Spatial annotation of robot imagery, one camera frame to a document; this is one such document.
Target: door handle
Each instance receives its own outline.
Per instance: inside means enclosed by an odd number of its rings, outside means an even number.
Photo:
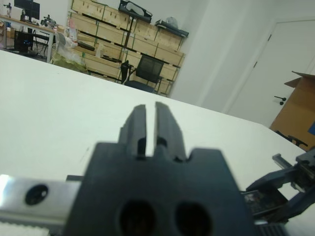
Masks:
[[[283,102],[286,101],[286,98],[285,97],[277,97],[277,96],[274,96],[276,98],[280,98]]]
[[[277,96],[274,96],[276,98],[280,98],[282,100],[282,102],[280,102],[280,105],[282,106],[284,104],[284,101],[286,101],[286,98],[285,97],[277,97]]]

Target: white door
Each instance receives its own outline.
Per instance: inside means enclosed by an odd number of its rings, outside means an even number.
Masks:
[[[285,82],[310,73],[315,56],[315,21],[277,23],[257,65],[228,114],[270,127],[293,88]]]

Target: white table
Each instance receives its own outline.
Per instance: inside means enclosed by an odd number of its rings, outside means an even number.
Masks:
[[[83,175],[95,143],[117,142],[120,127],[139,104],[147,108],[151,155],[156,101],[169,106],[187,153],[196,147],[222,150],[242,190],[279,170],[274,154],[294,164],[304,152],[262,125],[51,64],[0,51],[0,65],[1,174],[56,180]],[[296,193],[289,186],[282,192]],[[314,213],[312,206],[287,228],[313,236]]]
[[[53,31],[52,29],[50,29],[48,27],[33,25],[33,24],[28,23],[28,22],[19,21],[19,20],[13,19],[13,18],[9,18],[7,16],[2,16],[2,15],[0,15],[0,21],[4,22],[4,36],[3,36],[4,37],[4,48],[6,48],[6,25],[7,25],[6,23],[7,22],[18,24],[19,26],[27,27],[27,28],[30,28],[32,30],[38,30],[38,31],[41,31],[43,33],[48,34],[49,35],[49,41],[48,41],[47,63],[50,63],[51,51],[52,51],[52,47],[53,47],[55,31]]]

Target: computer tower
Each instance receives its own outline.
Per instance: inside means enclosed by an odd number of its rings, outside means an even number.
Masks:
[[[31,33],[15,31],[14,50],[20,53],[27,53],[29,47],[33,44],[33,35]]]

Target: monitor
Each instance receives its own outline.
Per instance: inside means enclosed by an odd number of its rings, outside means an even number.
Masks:
[[[40,4],[33,0],[14,0],[14,6],[25,10],[25,15],[29,17],[29,21],[33,18],[40,20]]]
[[[25,10],[32,8],[32,0],[14,0],[14,6]]]

